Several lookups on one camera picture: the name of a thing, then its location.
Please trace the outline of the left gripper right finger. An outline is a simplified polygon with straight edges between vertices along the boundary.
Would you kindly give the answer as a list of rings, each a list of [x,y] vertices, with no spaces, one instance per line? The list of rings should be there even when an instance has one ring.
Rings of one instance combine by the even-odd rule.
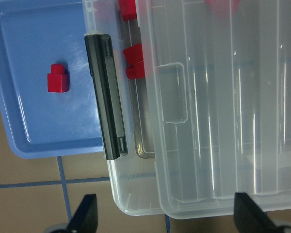
[[[280,233],[278,228],[245,192],[234,196],[234,224],[240,233]]]

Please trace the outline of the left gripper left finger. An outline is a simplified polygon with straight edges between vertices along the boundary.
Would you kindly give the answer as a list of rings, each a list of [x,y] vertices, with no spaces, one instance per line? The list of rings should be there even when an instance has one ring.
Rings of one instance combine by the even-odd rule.
[[[87,194],[83,197],[66,230],[68,233],[95,233],[97,231],[96,194]]]

